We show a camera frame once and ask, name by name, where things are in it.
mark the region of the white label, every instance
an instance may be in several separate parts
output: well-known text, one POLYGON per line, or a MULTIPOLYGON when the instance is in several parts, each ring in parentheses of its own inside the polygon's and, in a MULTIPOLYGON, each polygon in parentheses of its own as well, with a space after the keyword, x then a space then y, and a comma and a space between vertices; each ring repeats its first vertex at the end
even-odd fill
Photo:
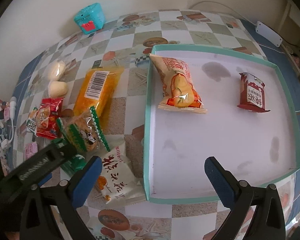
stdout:
POLYGON ((109 71, 96 71, 93 73, 84 97, 99 100, 108 74, 109 71))
POLYGON ((247 101, 262 108, 262 94, 261 91, 256 90, 253 87, 248 86, 247 101))

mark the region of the power strip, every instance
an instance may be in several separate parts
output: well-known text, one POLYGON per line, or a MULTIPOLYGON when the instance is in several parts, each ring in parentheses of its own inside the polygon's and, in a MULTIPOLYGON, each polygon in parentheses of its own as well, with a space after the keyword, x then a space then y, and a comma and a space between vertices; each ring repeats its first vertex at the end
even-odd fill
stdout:
POLYGON ((265 37, 275 46, 279 47, 281 45, 282 38, 280 37, 280 35, 262 22, 257 22, 256 32, 265 37))

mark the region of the tray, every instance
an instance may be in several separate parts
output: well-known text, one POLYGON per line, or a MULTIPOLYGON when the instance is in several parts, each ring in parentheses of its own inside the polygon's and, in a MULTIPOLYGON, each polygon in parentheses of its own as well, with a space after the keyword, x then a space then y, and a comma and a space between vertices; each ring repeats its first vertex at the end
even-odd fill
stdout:
POLYGON ((277 65, 231 49, 203 45, 155 45, 152 53, 188 63, 208 113, 157 109, 162 83, 150 64, 144 138, 148 201, 188 204, 218 200, 203 168, 209 156, 252 186, 276 183, 300 168, 297 116, 277 65), (245 71, 265 83, 265 106, 270 112, 237 107, 239 73, 245 71))

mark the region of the yellow snack package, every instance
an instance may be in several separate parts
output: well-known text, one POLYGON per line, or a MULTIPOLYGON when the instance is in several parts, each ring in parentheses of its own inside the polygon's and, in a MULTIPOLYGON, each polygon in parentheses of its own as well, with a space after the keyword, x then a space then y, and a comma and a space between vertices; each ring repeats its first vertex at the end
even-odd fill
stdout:
POLYGON ((109 98, 112 98, 124 67, 106 66, 87 72, 74 104, 74 115, 82 114, 90 106, 95 106, 101 116, 109 98))
POLYGON ((200 96, 193 86, 187 63, 182 60, 150 54, 160 74, 163 100, 158 108, 168 111, 187 111, 206 114, 200 96))

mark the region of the metal screw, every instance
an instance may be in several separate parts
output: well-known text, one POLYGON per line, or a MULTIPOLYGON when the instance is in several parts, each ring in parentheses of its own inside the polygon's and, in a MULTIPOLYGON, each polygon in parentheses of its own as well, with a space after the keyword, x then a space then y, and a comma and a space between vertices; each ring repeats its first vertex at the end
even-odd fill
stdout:
POLYGON ((33 185, 31 185, 31 187, 30 187, 30 188, 31 188, 32 190, 35 190, 35 189, 37 189, 37 187, 38 187, 38 185, 37 185, 37 184, 33 184, 33 185))
POLYGON ((240 184, 240 186, 242 186, 242 187, 247 187, 248 182, 246 182, 245 180, 240 180, 240 181, 239 181, 239 184, 240 184))
POLYGON ((67 184, 68 184, 68 181, 66 179, 63 179, 62 181, 59 182, 59 185, 62 186, 62 187, 67 185, 67 184))

